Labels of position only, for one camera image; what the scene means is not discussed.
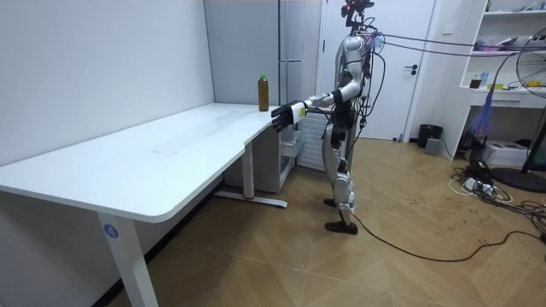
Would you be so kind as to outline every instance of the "white box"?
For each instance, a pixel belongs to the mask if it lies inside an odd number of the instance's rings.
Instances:
[[[514,142],[488,141],[482,158],[488,165],[521,167],[527,160],[527,148]]]

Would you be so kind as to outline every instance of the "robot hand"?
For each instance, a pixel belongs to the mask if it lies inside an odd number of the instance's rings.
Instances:
[[[271,123],[277,132],[283,131],[289,125],[297,124],[307,114],[307,104],[304,102],[290,102],[271,112]]]

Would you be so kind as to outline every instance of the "power strip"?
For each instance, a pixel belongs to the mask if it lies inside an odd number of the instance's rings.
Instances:
[[[487,183],[476,181],[474,178],[467,179],[467,181],[463,184],[463,186],[465,189],[467,189],[470,192],[474,191],[476,188],[481,189],[482,191],[484,191],[484,193],[489,195],[492,195],[493,192],[495,192],[494,186]]]

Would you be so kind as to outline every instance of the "label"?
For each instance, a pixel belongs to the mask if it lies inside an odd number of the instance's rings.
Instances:
[[[106,224],[104,225],[104,232],[106,232],[106,234],[110,237],[110,238],[113,238],[113,239],[116,239],[117,237],[119,237],[119,232],[118,230],[110,225],[110,224]]]

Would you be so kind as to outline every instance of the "trash can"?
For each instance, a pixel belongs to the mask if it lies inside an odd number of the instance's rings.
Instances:
[[[417,146],[424,148],[427,146],[429,138],[439,139],[442,135],[444,128],[437,125],[424,124],[419,126],[419,138],[417,139]]]

